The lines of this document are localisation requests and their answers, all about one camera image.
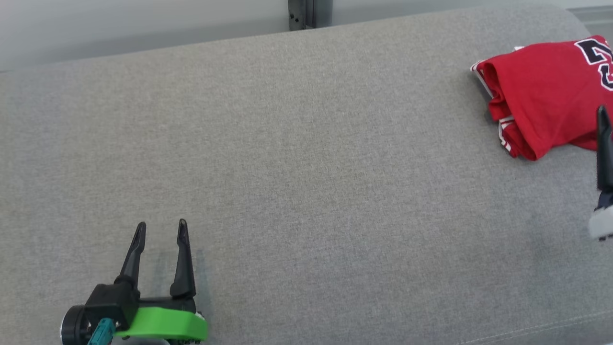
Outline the red basketball jersey number 23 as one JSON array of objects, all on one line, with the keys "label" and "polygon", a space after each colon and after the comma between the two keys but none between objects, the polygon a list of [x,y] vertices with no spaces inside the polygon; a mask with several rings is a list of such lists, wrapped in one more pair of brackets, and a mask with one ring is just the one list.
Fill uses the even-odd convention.
[{"label": "red basketball jersey number 23", "polygon": [[596,151],[596,110],[613,106],[613,49],[604,37],[517,46],[471,71],[513,158],[536,161],[565,145]]}]

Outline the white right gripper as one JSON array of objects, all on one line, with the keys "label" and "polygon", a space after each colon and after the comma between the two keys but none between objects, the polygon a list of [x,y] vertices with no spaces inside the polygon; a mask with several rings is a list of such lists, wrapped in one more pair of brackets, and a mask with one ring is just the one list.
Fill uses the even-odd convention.
[{"label": "white right gripper", "polygon": [[602,191],[588,222],[596,240],[613,238],[613,121],[604,105],[596,111],[596,183]]}]

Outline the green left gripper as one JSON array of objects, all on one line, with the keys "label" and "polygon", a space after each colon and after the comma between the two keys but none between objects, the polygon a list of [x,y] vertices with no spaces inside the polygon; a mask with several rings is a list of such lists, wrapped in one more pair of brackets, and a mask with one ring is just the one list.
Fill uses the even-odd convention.
[{"label": "green left gripper", "polygon": [[[115,284],[128,283],[137,289],[140,258],[145,248],[146,223],[141,221],[125,256]],[[116,330],[114,338],[146,341],[166,341],[168,344],[199,344],[208,339],[208,323],[197,310],[193,297],[196,284],[188,225],[180,219],[177,233],[178,258],[175,277],[166,298],[143,299],[139,302],[136,316],[126,330]]]}]

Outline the black round left gripper motor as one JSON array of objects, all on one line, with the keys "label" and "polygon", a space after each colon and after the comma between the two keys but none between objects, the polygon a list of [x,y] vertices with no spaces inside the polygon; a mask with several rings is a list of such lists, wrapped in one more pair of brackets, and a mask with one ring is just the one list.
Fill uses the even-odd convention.
[{"label": "black round left gripper motor", "polygon": [[83,304],[72,306],[63,317],[60,327],[62,345],[88,345],[91,324],[85,316]]}]

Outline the grey metal post with bracket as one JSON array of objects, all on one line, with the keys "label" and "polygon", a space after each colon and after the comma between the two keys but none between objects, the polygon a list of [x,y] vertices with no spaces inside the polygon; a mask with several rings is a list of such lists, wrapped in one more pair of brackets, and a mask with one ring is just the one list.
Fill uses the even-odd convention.
[{"label": "grey metal post with bracket", "polygon": [[287,0],[289,30],[331,26],[333,0]]}]

